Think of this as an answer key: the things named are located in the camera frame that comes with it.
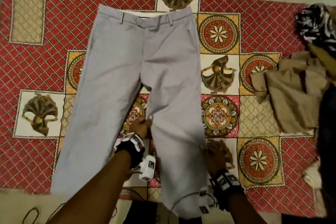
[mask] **person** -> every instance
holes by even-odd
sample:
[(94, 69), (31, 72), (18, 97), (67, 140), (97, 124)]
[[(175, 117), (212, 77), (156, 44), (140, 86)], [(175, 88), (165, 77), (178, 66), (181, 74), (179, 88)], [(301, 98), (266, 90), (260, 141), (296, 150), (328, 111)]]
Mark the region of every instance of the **person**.
[[(130, 126), (129, 132), (136, 133), (142, 139), (146, 138), (151, 127), (153, 117), (139, 118)], [(218, 174), (228, 174), (226, 170), (226, 156), (223, 149), (227, 149), (223, 141), (211, 141), (208, 147), (200, 147), (212, 179)], [(65, 205), (50, 219), (48, 224), (107, 224), (110, 222), (124, 182), (130, 178), (133, 170), (132, 156), (128, 150), (117, 150), (106, 165), (82, 187)], [(230, 180), (237, 181), (234, 175), (228, 175)], [(247, 200), (242, 187), (221, 191), (214, 188), (214, 196), (218, 200), (219, 208), (225, 207), (232, 215), (235, 224), (266, 224)]]

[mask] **patterned bedspread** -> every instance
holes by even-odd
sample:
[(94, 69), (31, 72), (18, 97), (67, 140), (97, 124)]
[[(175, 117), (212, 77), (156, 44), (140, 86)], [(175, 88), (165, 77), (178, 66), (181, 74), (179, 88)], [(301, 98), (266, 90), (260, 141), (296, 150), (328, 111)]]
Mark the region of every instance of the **patterned bedspread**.
[[(313, 134), (279, 133), (270, 104), (256, 102), (249, 78), (303, 48), (293, 16), (304, 5), (273, 1), (1, 0), (2, 188), (49, 193), (99, 4), (144, 17), (190, 5), (201, 46), (206, 136), (225, 141), (230, 171), (257, 210), (316, 215), (315, 192), (302, 179), (317, 155)], [(121, 134), (145, 115), (148, 94), (141, 91)], [(153, 142), (146, 145), (155, 154)], [(133, 176), (124, 187), (121, 198), (160, 201), (158, 172), (148, 184)]]

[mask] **black and white garment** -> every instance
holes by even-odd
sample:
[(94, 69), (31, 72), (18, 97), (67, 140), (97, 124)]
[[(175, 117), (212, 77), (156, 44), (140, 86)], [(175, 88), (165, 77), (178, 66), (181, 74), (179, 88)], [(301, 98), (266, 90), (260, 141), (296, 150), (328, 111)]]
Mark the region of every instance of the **black and white garment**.
[(306, 7), (295, 15), (296, 30), (303, 38), (336, 58), (336, 34), (329, 9), (324, 4)]

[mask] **person's left hand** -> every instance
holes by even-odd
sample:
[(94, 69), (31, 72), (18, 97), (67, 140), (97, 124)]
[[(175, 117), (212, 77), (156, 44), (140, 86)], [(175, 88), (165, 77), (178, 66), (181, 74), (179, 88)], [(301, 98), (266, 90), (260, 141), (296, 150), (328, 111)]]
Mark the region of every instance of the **person's left hand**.
[(145, 117), (138, 118), (134, 120), (129, 127), (129, 133), (137, 133), (141, 139), (145, 139), (148, 133), (148, 130), (151, 128), (153, 123), (153, 116), (149, 116), (149, 119), (146, 120)]

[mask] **crumpled clothing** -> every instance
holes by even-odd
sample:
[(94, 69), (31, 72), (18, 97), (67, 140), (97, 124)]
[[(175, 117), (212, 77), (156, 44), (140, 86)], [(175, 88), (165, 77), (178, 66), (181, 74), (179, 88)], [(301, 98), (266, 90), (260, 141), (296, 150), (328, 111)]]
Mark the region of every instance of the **crumpled clothing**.
[(336, 25), (333, 16), (334, 13), (324, 4), (314, 4), (296, 14), (295, 19), (296, 30), (308, 43), (323, 48), (336, 59)]
[(318, 127), (319, 106), (329, 86), (326, 70), (310, 52), (293, 53), (278, 70), (250, 74), (257, 101), (270, 95), (276, 120), (284, 133), (305, 133)]

